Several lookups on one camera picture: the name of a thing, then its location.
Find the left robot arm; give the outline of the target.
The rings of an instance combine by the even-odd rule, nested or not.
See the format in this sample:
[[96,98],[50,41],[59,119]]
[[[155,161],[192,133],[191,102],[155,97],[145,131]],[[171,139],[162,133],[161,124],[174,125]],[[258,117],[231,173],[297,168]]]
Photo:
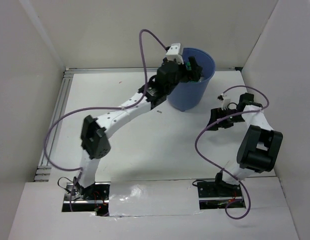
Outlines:
[[94,193],[96,171],[100,159],[111,150],[109,139],[112,135],[133,119],[166,101],[179,83],[199,81],[202,71],[203,68],[193,56],[182,63],[164,59],[156,74],[147,77],[146,83],[118,110],[96,118],[91,115],[84,118],[80,135],[81,169],[78,177],[73,180],[75,192],[81,199],[87,200]]

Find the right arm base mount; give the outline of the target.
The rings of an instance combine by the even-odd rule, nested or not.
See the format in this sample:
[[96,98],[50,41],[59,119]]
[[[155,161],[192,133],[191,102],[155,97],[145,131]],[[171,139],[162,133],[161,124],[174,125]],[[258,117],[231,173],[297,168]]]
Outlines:
[[192,186],[197,188],[198,202],[200,210],[245,208],[241,187],[236,185],[234,188],[217,186],[214,181],[197,179],[192,182]]

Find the green plastic bottle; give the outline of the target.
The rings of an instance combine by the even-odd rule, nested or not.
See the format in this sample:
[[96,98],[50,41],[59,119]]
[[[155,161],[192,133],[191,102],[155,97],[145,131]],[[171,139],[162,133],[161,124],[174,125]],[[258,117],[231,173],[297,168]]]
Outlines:
[[192,70],[190,62],[185,62],[185,67],[186,67],[187,71],[191,71]]

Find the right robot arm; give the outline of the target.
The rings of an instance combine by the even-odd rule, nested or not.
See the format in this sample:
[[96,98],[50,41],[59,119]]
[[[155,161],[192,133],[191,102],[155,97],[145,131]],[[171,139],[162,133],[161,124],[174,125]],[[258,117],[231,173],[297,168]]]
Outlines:
[[218,196],[225,196],[230,190],[235,190],[240,181],[254,173],[270,172],[276,163],[283,141],[283,134],[275,131],[268,123],[263,105],[255,102],[251,93],[241,94],[236,108],[230,109],[231,100],[224,94],[217,97],[222,102],[221,107],[210,110],[208,128],[217,131],[228,129],[235,123],[246,123],[247,131],[239,146],[236,162],[226,168],[230,174],[221,170],[215,176],[213,190]]

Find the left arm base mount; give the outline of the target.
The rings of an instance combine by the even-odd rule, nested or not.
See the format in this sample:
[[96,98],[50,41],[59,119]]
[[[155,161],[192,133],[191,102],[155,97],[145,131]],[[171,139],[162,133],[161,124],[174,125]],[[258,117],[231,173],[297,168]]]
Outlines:
[[80,193],[67,177],[60,177],[57,186],[64,190],[63,213],[92,212],[99,217],[108,217],[110,182],[97,182],[86,193]]

